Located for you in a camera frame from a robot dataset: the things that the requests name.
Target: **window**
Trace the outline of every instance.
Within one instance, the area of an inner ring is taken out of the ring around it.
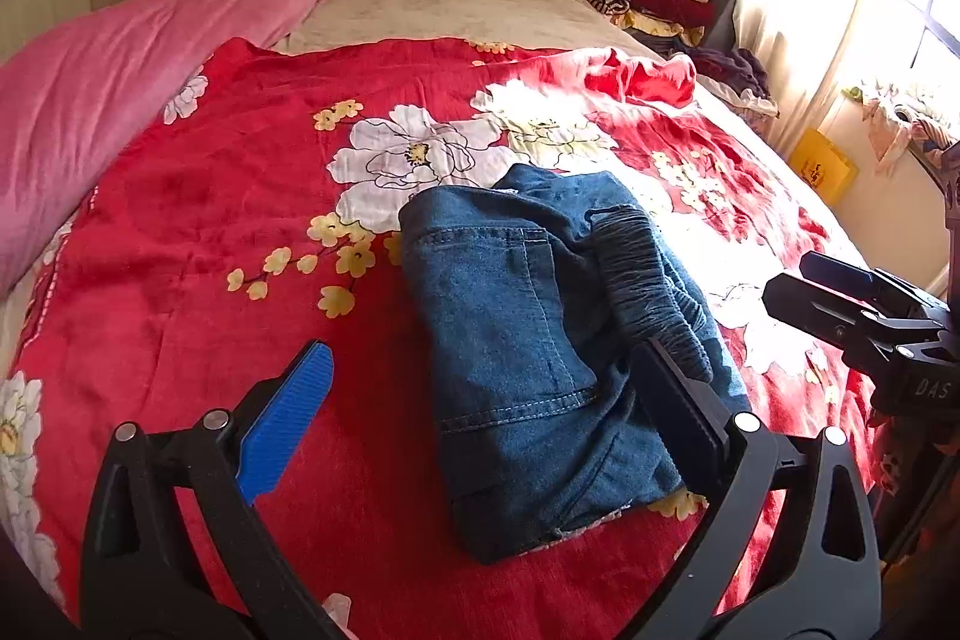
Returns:
[[[865,0],[844,71],[918,83],[960,105],[960,0]],[[960,131],[960,116],[952,115]]]

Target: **denim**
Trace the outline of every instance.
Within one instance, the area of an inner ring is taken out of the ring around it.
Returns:
[[[400,226],[432,339],[440,471],[478,561],[679,487],[637,399],[637,340],[749,410],[704,295],[613,175],[517,164],[493,189],[421,191]]]

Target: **pink clothing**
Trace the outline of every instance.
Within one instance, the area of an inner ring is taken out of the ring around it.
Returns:
[[[269,47],[319,1],[128,0],[58,25],[4,63],[0,297],[165,103],[172,119],[189,114],[214,49],[233,37]]]

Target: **beige bed sheet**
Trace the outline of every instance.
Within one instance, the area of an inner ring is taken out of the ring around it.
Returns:
[[[582,0],[326,0],[275,49],[290,55],[382,39],[458,37],[520,47],[619,47],[662,61]],[[741,119],[699,85],[704,114],[776,172],[837,242],[848,242],[833,213]],[[0,377],[6,376],[30,301],[34,269],[0,305]]]

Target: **screw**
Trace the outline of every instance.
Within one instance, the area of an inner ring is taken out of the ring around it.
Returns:
[[[757,432],[760,430],[760,418],[757,418],[752,413],[736,413],[736,416],[733,418],[733,424],[735,424],[736,428],[740,429],[741,432]]]
[[[113,432],[117,442],[127,442],[127,440],[133,439],[133,434],[136,434],[136,423],[130,421],[120,424]]]
[[[838,429],[835,426],[827,426],[827,428],[824,429],[824,437],[827,437],[827,441],[832,442],[834,445],[843,445],[847,441],[847,436],[843,433],[843,429]]]
[[[203,427],[210,429],[211,432],[216,432],[217,429],[223,429],[224,426],[227,426],[229,419],[230,413],[227,410],[210,410],[203,417]]]

